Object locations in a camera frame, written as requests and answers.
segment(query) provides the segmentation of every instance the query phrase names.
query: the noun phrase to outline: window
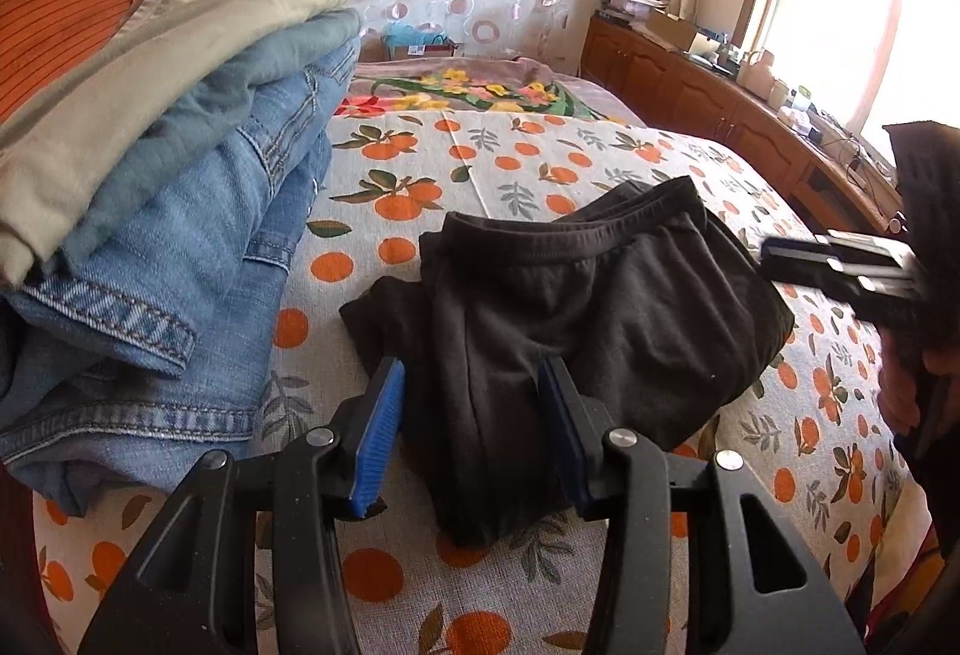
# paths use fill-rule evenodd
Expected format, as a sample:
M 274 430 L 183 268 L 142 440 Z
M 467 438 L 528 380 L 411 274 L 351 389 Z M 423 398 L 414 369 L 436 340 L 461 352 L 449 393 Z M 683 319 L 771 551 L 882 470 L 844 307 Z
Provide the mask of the window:
M 946 38 L 958 9 L 960 0 L 764 0 L 748 35 L 774 54 L 776 75 L 809 88 L 892 163 L 884 124 L 960 125 L 960 67 Z

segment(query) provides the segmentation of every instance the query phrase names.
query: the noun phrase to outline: cabinet door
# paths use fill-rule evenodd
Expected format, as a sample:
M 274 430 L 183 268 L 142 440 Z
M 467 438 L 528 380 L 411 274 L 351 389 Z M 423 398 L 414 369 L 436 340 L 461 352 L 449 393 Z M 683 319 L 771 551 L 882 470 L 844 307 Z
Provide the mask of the cabinet door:
M 608 33 L 608 27 L 594 19 L 590 23 L 590 35 L 584 47 L 584 56 L 580 60 L 580 75 L 587 81 L 607 86 L 619 53 L 613 37 Z
M 638 38 L 630 55 L 620 99 L 651 127 L 666 127 L 664 83 L 677 62 L 659 46 Z
M 786 197 L 803 177 L 809 163 L 808 152 L 799 138 L 771 113 L 745 102 L 733 117 L 727 145 Z
M 723 141 L 736 108 L 736 93 L 708 70 L 680 61 L 664 92 L 664 129 Z

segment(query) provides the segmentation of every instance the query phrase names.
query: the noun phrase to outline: bed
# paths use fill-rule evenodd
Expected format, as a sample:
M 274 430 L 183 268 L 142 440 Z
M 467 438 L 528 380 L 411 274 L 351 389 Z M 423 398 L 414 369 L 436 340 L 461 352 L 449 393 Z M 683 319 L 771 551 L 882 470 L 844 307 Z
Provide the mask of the bed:
M 277 317 L 253 449 L 273 452 L 323 425 L 366 377 L 338 308 L 376 278 L 414 280 L 416 240 L 445 211 L 549 221 L 619 182 L 690 176 L 752 251 L 767 235 L 808 236 L 752 167 L 718 144 L 646 128 L 616 98 L 533 61 L 366 64 L 328 127 L 325 185 Z M 408 190 L 412 179 L 428 194 Z M 381 202 L 385 198 L 394 198 Z M 847 597 L 877 558 L 879 587 L 904 576 L 929 519 L 877 411 L 880 339 L 846 305 L 781 286 L 796 325 L 760 380 L 675 452 L 736 449 Z M 910 510 L 896 505 L 911 491 Z M 340 531 L 344 581 L 363 652 L 455 655 L 578 650 L 589 625 L 603 524 L 548 516 L 490 550 L 455 548 L 424 486 L 395 450 L 381 516 Z M 109 490 L 85 519 L 34 498 L 38 566 L 64 649 L 76 651 L 123 559 L 162 505 L 147 488 Z M 896 548 L 884 531 L 906 516 Z M 669 652 L 685 640 L 686 522 L 674 515 Z M 269 521 L 258 522 L 257 627 L 277 651 Z

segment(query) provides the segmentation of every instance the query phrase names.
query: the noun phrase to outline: person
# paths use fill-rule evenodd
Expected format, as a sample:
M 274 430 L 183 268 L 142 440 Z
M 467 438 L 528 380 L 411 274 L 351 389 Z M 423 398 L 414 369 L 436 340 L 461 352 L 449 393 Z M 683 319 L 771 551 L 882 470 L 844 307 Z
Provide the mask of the person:
M 960 538 L 960 345 L 930 348 L 923 352 L 923 367 L 937 377 L 950 377 L 947 404 L 936 426 L 934 443 L 917 458 L 916 436 L 920 425 L 917 382 L 896 353 L 896 338 L 880 329 L 880 394 L 877 406 L 887 426 L 896 433 L 895 444 L 915 480 L 923 487 L 933 525 L 946 556 Z

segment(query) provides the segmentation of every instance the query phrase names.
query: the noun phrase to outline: hand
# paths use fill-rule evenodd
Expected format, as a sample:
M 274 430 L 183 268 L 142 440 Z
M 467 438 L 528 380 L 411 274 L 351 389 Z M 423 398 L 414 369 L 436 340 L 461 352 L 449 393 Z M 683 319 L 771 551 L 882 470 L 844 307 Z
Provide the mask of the hand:
M 920 407 L 917 405 L 917 382 L 911 372 L 901 364 L 896 354 L 894 336 L 888 329 L 880 328 L 880 350 L 883 367 L 880 369 L 880 416 L 894 433 L 906 435 L 920 425 Z M 947 407 L 936 438 L 947 434 L 960 422 L 960 345 L 923 352 L 923 366 L 937 377 L 949 375 Z

